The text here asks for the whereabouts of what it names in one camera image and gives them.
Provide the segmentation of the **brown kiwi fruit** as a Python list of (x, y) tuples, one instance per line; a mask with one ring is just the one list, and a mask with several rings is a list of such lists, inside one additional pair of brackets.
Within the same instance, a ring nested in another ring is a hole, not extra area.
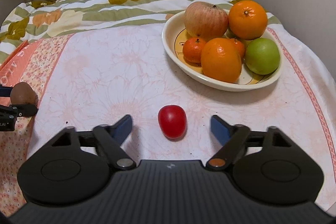
[(38, 96), (28, 83), (20, 82), (14, 85), (10, 93), (10, 101), (12, 105), (36, 105)]

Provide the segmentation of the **large orange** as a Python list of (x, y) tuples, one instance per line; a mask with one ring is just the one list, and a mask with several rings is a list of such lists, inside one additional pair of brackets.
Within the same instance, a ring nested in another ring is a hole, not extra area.
[(260, 38), (268, 24), (264, 8), (255, 1), (244, 0), (235, 3), (228, 14), (229, 28), (243, 40)]
[(242, 71), (242, 59), (233, 41), (216, 38), (203, 47), (201, 66), (205, 76), (218, 81), (235, 83)]

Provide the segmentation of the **large green apple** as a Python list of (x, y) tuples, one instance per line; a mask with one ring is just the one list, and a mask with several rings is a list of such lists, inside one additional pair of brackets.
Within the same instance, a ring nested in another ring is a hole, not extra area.
[(273, 73), (280, 65), (280, 59), (277, 44), (271, 39), (254, 39), (245, 50), (245, 64), (258, 75)]

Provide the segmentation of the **small mandarin orange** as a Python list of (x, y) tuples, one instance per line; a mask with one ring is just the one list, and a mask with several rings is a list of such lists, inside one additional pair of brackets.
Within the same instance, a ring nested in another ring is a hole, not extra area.
[(201, 53), (206, 45), (206, 41), (202, 38), (192, 37), (185, 41), (183, 45), (183, 57), (190, 63), (201, 63)]
[(237, 52), (239, 53), (241, 59), (244, 59), (245, 56), (245, 45), (236, 38), (230, 38), (230, 41), (233, 42)]

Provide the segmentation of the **pink floral towel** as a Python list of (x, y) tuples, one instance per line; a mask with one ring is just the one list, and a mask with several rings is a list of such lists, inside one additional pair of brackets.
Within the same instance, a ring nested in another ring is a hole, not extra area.
[[(335, 203), (335, 82), (322, 61), (273, 24), (285, 55), (279, 80), (249, 92), (224, 92), (193, 80), (167, 57), (162, 28), (122, 26), (64, 39), (33, 125), (18, 121), (15, 132), (1, 134), (1, 212), (11, 215), (24, 204), (18, 168), (61, 129), (90, 130), (125, 114), (134, 128), (123, 148), (135, 161), (206, 161), (220, 149), (210, 133), (214, 114), (253, 130), (277, 126), (321, 166), (325, 181), (317, 203), (329, 209)], [(158, 112), (166, 105), (186, 113), (181, 139), (166, 138), (159, 127)]]

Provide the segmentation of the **grey bed headboard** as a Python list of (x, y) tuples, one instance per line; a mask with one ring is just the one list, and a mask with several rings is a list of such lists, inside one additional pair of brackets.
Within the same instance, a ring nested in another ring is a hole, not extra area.
[(0, 0), (0, 24), (3, 24), (9, 13), (22, 2), (23, 0)]

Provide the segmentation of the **cream ceramic fruit plate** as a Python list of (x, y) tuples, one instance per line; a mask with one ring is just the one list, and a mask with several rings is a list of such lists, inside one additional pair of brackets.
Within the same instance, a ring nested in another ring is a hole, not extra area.
[(181, 11), (167, 20), (162, 30), (162, 42), (169, 58), (192, 79), (218, 90), (244, 92), (270, 86), (280, 78), (283, 69), (284, 56), (280, 40), (271, 28), (267, 28), (262, 37), (272, 40), (280, 52), (280, 64), (273, 73), (264, 76), (257, 75), (250, 71), (244, 64), (241, 69), (240, 77), (234, 84), (221, 82), (205, 76), (200, 66), (188, 63), (183, 58), (182, 47), (184, 42), (190, 37), (183, 22), (184, 13), (184, 11)]

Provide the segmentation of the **red yellow apple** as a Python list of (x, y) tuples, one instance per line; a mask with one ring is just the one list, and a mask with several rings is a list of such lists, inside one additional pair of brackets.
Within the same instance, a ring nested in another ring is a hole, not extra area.
[(222, 37), (228, 29), (227, 13), (207, 2), (190, 4), (185, 10), (183, 21), (190, 36), (205, 41)]

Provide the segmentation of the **floral striped green comforter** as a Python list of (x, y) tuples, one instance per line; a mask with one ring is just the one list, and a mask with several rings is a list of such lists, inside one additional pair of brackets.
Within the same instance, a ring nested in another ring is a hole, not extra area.
[(1, 24), (1, 62), (25, 41), (89, 30), (164, 23), (202, 1), (229, 11), (243, 0), (57, 0), (15, 5)]

